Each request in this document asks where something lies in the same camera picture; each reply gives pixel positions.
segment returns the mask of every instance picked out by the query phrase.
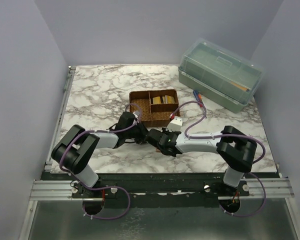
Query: metal extrusion rail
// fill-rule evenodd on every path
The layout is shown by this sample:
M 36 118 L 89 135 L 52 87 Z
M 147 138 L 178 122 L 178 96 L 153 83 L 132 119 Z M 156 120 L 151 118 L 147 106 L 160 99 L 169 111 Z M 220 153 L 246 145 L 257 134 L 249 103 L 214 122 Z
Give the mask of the metal extrusion rail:
M 243 179 L 247 182 L 250 196 L 242 196 L 241 199 L 261 199 L 264 197 L 263 189 L 256 179 Z M 288 178 L 262 178 L 261 179 L 267 198 L 291 198 L 294 197 Z M 72 198 L 71 181 L 34 181 L 30 201 L 96 201 L 102 198 Z M 231 197 L 219 197 L 219 200 Z

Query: gray wall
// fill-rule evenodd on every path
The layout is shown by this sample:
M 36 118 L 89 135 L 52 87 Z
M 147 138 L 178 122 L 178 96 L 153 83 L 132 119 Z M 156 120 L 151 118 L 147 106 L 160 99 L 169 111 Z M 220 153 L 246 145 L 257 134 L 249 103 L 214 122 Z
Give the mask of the gray wall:
M 282 0 L 35 0 L 69 65 L 177 64 L 199 36 L 250 58 Z
M 0 240 L 18 239 L 67 71 L 33 0 L 0 0 Z
M 300 210 L 300 0 L 285 0 L 252 59 L 268 73 L 256 102 L 280 170 Z

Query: translucent storage box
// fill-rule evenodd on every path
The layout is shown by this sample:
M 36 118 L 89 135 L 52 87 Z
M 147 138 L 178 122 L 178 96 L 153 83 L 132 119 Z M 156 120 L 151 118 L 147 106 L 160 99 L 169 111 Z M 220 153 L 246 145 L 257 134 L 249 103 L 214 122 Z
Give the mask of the translucent storage box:
M 179 67 L 181 83 L 234 113 L 249 103 L 263 76 L 263 68 L 204 39 L 185 52 Z

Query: woven basket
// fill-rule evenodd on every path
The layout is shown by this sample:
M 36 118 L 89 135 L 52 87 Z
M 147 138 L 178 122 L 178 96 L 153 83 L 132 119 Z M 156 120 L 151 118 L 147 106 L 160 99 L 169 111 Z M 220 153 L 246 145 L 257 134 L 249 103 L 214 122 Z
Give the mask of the woven basket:
M 175 103 L 152 104 L 151 99 L 155 97 L 173 96 Z M 141 121 L 147 128 L 166 127 L 170 122 L 170 115 L 179 107 L 177 91 L 175 89 L 132 91 L 129 94 L 129 102 L 137 104 L 142 109 Z M 138 110 L 130 106 L 130 112 Z

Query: marble tabletop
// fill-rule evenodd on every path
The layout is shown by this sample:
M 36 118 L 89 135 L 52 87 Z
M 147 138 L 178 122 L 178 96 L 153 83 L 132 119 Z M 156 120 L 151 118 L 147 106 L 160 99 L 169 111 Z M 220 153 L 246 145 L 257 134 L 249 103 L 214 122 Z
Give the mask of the marble tabletop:
M 178 66 L 175 65 L 77 66 L 59 139 L 75 124 L 86 130 L 105 130 L 118 121 L 129 103 L 129 92 L 161 89 L 176 89 L 180 104 L 194 100 L 193 90 L 178 81 Z M 225 125 L 232 125 L 265 145 L 266 155 L 253 165 L 252 171 L 277 171 L 254 100 L 237 114 L 206 97 L 202 100 L 207 118 L 190 133 L 214 133 Z M 188 104 L 180 109 L 180 114 L 184 131 L 201 118 L 202 111 L 197 104 Z M 258 146 L 256 156 L 261 152 Z M 218 173 L 227 168 L 226 162 L 215 153 L 188 152 L 172 157 L 156 152 L 149 144 L 96 149 L 89 165 L 97 173 Z M 55 161 L 51 173 L 63 173 Z

